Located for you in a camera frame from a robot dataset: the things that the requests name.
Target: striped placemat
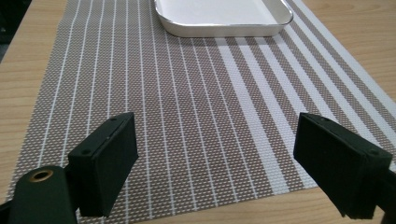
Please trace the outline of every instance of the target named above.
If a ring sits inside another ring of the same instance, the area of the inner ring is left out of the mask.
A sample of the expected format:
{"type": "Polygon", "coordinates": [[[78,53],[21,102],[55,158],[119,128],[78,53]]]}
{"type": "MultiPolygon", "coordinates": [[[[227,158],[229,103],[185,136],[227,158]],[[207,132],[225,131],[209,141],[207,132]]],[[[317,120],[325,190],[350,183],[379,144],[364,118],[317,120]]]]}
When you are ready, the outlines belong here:
{"type": "Polygon", "coordinates": [[[140,159],[111,217],[82,223],[314,187],[292,159],[300,112],[396,155],[396,104],[300,0],[288,3],[294,22],[274,37],[178,38],[150,0],[68,0],[11,188],[30,169],[65,166],[85,136],[127,111],[140,159]]]}

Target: table surface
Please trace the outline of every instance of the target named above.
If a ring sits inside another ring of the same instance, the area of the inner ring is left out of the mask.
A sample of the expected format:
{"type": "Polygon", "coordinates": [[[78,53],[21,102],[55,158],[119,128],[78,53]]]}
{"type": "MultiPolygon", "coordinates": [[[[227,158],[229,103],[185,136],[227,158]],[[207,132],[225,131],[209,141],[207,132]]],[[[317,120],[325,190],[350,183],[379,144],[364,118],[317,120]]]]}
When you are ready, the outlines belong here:
{"type": "MultiPolygon", "coordinates": [[[[396,1],[304,0],[396,101],[396,1]]],[[[0,202],[7,196],[66,0],[33,0],[0,64],[0,202]]],[[[319,189],[237,203],[145,223],[379,223],[342,218],[319,189]]]]}

